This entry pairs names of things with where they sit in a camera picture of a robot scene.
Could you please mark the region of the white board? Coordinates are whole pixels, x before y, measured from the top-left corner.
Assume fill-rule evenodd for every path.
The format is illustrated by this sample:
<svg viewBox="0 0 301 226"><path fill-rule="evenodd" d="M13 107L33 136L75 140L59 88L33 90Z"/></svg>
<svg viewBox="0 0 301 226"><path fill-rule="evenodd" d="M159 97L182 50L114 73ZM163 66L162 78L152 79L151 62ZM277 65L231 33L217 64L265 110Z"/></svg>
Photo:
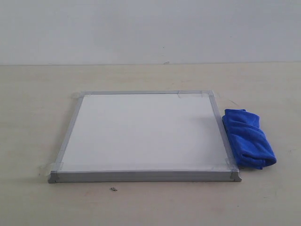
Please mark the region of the white board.
<svg viewBox="0 0 301 226"><path fill-rule="evenodd" d="M48 178L241 180L210 90L81 92Z"/></svg>

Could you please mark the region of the blue microfibre cloth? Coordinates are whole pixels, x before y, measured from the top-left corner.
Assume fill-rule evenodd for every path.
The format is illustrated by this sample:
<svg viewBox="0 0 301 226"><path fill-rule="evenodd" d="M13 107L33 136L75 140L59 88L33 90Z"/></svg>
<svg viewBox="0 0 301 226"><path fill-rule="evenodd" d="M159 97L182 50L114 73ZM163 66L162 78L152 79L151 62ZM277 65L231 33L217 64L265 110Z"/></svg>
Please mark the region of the blue microfibre cloth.
<svg viewBox="0 0 301 226"><path fill-rule="evenodd" d="M261 170L276 164L258 115L245 109L226 109L222 122L238 166Z"/></svg>

